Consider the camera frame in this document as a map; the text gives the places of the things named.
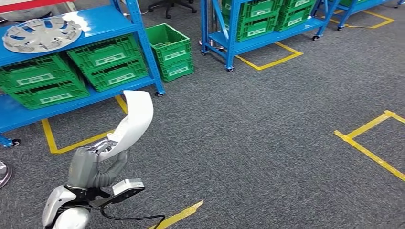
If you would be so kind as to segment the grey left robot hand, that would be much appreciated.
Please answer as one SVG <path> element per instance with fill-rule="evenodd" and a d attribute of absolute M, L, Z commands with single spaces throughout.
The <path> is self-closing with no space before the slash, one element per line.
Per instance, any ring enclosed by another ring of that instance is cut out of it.
<path fill-rule="evenodd" d="M 81 147 L 73 155 L 67 185 L 72 188 L 102 188 L 114 183 L 128 161 L 127 151 L 118 153 L 116 161 L 106 170 L 100 171 L 99 157 L 111 158 L 111 150 L 117 142 L 104 139 L 94 146 Z"/>

